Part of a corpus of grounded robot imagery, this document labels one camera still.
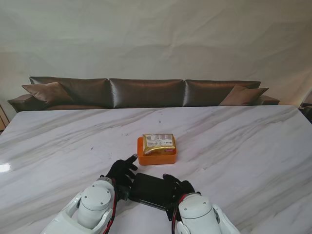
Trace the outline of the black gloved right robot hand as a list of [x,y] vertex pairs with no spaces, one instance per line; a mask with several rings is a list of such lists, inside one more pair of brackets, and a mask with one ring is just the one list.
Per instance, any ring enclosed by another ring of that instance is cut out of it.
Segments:
[[162,177],[173,188],[172,201],[176,201],[176,200],[180,199],[182,195],[191,194],[191,193],[195,192],[194,187],[187,180],[180,181],[179,179],[177,179],[173,175],[169,175],[169,174],[163,174]]

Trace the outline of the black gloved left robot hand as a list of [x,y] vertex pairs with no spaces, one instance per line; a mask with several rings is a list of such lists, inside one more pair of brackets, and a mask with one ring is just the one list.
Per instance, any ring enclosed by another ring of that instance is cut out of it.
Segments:
[[137,154],[133,154],[126,160],[117,160],[112,165],[106,177],[114,180],[118,186],[131,188],[133,180],[136,177],[134,172],[138,170],[138,167],[134,164],[137,157]]

